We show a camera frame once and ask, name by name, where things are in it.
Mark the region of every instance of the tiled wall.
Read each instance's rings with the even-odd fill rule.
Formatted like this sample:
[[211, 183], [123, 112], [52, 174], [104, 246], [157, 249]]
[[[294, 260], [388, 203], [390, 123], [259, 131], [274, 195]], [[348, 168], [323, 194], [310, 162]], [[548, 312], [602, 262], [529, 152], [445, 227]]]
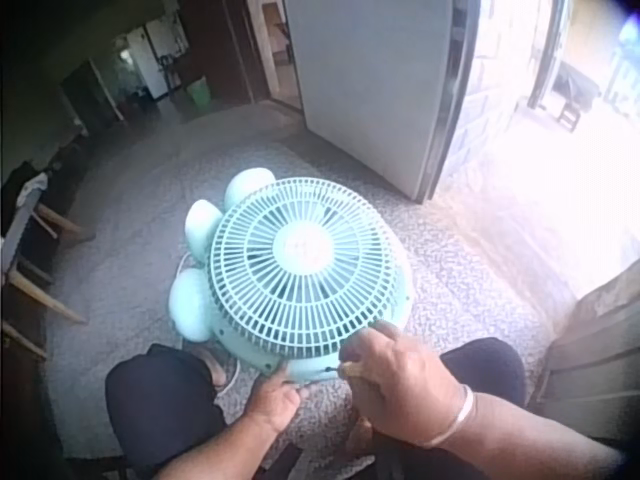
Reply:
[[531, 92], [550, 8], [551, 0], [481, 0], [469, 85], [441, 182], [504, 132], [518, 99]]

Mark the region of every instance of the concrete floor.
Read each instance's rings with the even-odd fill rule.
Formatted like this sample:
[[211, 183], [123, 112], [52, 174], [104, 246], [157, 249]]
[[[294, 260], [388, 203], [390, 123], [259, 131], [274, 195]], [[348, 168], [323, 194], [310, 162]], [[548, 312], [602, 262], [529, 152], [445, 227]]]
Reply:
[[578, 299], [640, 258], [640, 131], [596, 102], [570, 133], [553, 100], [520, 108], [429, 207], [561, 331]]
[[[295, 114], [269, 103], [238, 107], [185, 123], [155, 114], [119, 128], [97, 150], [70, 217], [93, 226], [90, 243], [61, 251], [51, 293], [88, 318], [75, 326], [49, 312], [46, 381], [64, 453], [116, 455], [104, 402], [104, 378], [119, 361], [152, 342], [177, 346], [166, 312], [178, 262], [186, 251], [183, 223], [200, 198], [222, 205], [229, 180], [244, 168], [270, 168], [278, 178], [323, 177], [361, 194], [407, 249], [417, 291], [407, 330], [443, 352], [475, 338], [512, 344], [533, 386], [553, 335], [548, 324], [485, 258], [469, 248], [443, 209], [407, 201], [344, 152], [304, 129]], [[244, 366], [218, 402], [232, 421], [256, 373]], [[352, 417], [348, 388], [324, 382], [278, 440], [305, 453], [291, 478], [342, 478], [370, 459], [334, 459]]]

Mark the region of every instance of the fan center hub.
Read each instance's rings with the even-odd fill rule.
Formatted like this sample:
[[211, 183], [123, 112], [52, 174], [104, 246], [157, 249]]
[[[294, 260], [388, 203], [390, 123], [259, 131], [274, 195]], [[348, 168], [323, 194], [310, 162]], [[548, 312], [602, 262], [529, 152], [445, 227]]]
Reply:
[[311, 275], [333, 262], [333, 240], [322, 225], [309, 220], [291, 222], [276, 234], [273, 256], [286, 271]]

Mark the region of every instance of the person's left hand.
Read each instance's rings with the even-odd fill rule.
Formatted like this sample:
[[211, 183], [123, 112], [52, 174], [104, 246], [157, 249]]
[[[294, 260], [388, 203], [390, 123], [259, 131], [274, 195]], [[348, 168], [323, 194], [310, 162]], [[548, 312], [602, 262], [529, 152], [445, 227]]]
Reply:
[[282, 365], [271, 377], [260, 375], [251, 389], [244, 409], [247, 417], [281, 433], [298, 411], [309, 391], [287, 381], [287, 366]]

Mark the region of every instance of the screwdriver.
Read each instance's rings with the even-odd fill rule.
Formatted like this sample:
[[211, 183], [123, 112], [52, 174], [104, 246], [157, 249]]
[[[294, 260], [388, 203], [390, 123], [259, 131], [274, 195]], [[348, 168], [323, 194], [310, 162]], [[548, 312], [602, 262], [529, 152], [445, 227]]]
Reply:
[[338, 367], [327, 367], [325, 372], [338, 372], [341, 377], [362, 377], [363, 365], [361, 362], [342, 362]]

